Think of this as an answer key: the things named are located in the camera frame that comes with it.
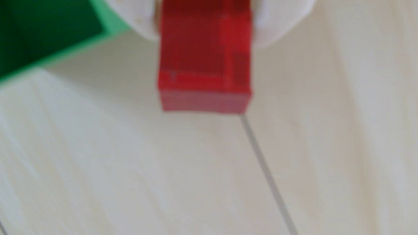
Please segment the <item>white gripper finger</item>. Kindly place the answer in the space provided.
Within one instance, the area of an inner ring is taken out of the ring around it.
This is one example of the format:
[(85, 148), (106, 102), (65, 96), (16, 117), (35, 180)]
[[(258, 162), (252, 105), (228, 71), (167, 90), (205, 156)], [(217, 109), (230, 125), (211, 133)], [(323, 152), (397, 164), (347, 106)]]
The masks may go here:
[(106, 0), (107, 5), (140, 36), (160, 40), (161, 0)]
[(316, 0), (251, 0), (252, 49), (274, 44), (303, 21), (316, 3)]

